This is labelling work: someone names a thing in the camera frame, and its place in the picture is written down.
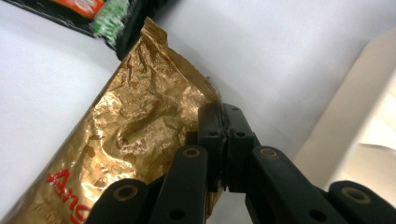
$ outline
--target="metal bolt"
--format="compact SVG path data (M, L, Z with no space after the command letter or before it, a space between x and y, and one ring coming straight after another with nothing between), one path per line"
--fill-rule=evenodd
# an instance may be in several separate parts
M260 153L269 159L273 159L276 158L278 156L277 152L271 148L263 148L262 150L260 150Z
M123 185L114 191L114 198L120 202L125 202L132 199L137 194L137 187L135 185Z
M360 189L355 189L352 187L343 187L341 192L346 196L349 200L355 203L368 204L371 203L371 198L369 195L361 191Z
M197 157L199 154L201 154L201 152L195 148L187 148L183 151L185 157Z

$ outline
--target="white table surface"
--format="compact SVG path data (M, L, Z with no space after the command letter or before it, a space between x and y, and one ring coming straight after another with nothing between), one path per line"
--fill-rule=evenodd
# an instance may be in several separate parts
M396 26L394 0L298 2L180 0L157 20L262 144L291 159L364 45ZM0 218L119 64L103 40L0 1ZM249 222L244 195L228 193L208 220Z

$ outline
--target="crinkled gold packaging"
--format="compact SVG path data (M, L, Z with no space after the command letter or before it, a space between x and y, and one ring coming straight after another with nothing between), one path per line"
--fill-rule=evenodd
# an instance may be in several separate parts
M146 20L142 37L2 223L83 223L111 183L165 174L215 89Z

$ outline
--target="gold foil bag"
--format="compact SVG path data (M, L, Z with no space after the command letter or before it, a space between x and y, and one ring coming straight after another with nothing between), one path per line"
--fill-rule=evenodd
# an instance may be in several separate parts
M76 129L2 223L83 223L115 181L150 183L169 169L215 89L146 20L142 37ZM208 197L212 204L213 195Z

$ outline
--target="orange packaging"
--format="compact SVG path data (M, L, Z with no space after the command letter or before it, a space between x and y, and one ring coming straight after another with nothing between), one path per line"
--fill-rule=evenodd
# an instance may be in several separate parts
M69 7L83 17L91 18L102 8L103 0L52 0L65 7Z

